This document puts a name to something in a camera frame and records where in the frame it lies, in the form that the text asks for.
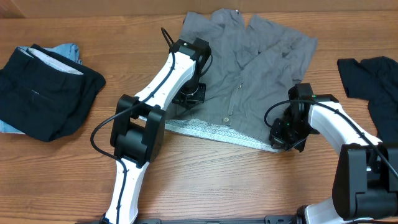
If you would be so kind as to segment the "grey shorts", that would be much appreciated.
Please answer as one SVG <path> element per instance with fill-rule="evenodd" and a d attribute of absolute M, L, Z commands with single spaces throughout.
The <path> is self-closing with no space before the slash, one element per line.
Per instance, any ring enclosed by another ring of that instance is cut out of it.
<path fill-rule="evenodd" d="M 270 125 L 283 113 L 278 102 L 304 79 L 318 40 L 256 15 L 245 22 L 231 9 L 210 17 L 188 12 L 180 38 L 207 41 L 213 61 L 201 78 L 204 102 L 190 110 L 170 105 L 166 129 L 272 151 Z"/>

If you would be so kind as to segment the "folded black shorts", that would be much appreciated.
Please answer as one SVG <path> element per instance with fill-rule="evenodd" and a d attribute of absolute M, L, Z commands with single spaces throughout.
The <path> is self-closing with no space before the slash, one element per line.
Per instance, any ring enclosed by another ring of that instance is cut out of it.
<path fill-rule="evenodd" d="M 77 131 L 106 81 L 56 52 L 16 48 L 1 69 L 1 121 L 44 142 Z"/>

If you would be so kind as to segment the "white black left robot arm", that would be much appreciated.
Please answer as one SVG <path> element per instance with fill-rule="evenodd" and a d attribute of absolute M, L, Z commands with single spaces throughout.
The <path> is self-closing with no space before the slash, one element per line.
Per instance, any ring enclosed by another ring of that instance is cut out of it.
<path fill-rule="evenodd" d="M 202 39 L 172 43 L 165 65 L 135 96 L 120 97 L 111 121 L 110 145 L 116 158 L 116 180 L 111 204 L 100 223 L 134 223 L 144 174 L 157 157 L 165 132 L 166 110 L 171 104 L 190 110 L 205 100 L 206 73 L 211 47 Z"/>

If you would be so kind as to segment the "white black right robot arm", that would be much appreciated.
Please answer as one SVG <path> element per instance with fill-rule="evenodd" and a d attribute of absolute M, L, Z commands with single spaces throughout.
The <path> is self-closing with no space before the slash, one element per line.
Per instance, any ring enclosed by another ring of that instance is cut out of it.
<path fill-rule="evenodd" d="M 321 134 L 338 165 L 330 198 L 295 215 L 265 217 L 265 223 L 386 223 L 396 217 L 397 145 L 366 132 L 333 95 L 316 95 L 308 83 L 293 86 L 288 97 L 283 116 L 270 124 L 272 147 L 303 151 L 309 135 Z"/>

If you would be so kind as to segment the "dark teal t-shirt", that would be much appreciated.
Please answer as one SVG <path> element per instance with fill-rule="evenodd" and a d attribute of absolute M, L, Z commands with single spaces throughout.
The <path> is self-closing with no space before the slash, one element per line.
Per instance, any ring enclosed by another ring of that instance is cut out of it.
<path fill-rule="evenodd" d="M 348 98 L 368 101 L 368 110 L 383 142 L 397 142 L 397 62 L 388 57 L 337 60 Z"/>

